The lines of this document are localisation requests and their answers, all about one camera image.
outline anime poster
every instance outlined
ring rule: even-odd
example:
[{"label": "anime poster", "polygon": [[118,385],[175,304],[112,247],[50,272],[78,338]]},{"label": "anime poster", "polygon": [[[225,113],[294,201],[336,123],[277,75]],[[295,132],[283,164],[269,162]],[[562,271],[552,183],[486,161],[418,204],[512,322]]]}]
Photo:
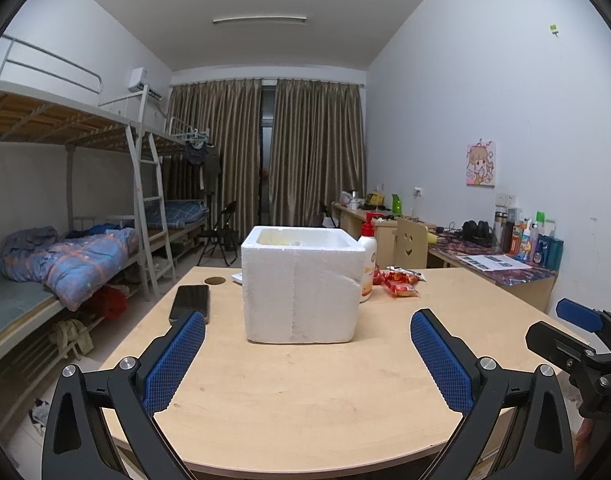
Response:
[{"label": "anime poster", "polygon": [[494,187],[497,171],[496,163],[496,150],[493,140],[483,142],[479,139],[476,144],[470,144],[467,147],[465,183],[468,186]]}]

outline red pump cap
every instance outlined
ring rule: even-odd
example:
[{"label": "red pump cap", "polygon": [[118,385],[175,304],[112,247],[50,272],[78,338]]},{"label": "red pump cap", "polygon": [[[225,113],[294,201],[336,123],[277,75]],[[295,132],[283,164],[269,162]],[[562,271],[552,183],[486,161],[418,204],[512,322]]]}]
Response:
[{"label": "red pump cap", "polygon": [[372,225],[372,219],[377,216],[383,216],[383,214],[374,213],[372,211],[367,211],[367,213],[365,213],[365,223],[363,224],[363,227],[361,228],[361,236],[369,236],[369,237],[375,236],[375,227],[374,225]]}]

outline wooden chair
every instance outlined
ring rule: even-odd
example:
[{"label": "wooden chair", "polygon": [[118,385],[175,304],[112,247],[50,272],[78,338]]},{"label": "wooden chair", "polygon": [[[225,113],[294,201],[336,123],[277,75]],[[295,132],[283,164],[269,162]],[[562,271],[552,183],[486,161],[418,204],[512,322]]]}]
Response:
[{"label": "wooden chair", "polygon": [[394,263],[404,269],[428,266],[428,228],[425,225],[398,219]]}]

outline round hole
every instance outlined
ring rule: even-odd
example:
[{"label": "round hole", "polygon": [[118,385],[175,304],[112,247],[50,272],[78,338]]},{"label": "round hole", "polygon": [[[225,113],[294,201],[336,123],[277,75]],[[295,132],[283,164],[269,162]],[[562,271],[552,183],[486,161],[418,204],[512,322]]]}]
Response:
[{"label": "round hole", "polygon": [[211,276],[204,280],[204,283],[208,285],[222,285],[225,282],[227,282],[227,280],[223,276]]}]

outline red wrapper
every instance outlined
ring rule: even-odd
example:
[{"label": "red wrapper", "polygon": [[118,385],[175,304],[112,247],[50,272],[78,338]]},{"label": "red wrapper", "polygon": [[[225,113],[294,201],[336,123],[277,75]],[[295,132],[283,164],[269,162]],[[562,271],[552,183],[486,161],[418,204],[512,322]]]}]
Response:
[{"label": "red wrapper", "polygon": [[383,276],[383,272],[379,269],[375,269],[375,273],[372,275],[372,285],[383,285],[385,282],[385,277]]},{"label": "red wrapper", "polygon": [[388,282],[394,283],[410,283],[414,285],[419,282],[419,276],[412,272],[403,272],[400,270],[386,270],[383,276]]},{"label": "red wrapper", "polygon": [[383,288],[385,288],[385,290],[387,290],[393,296],[399,298],[412,298],[419,295],[417,290],[414,288],[414,285],[411,283],[396,283],[386,280],[383,283]]}]

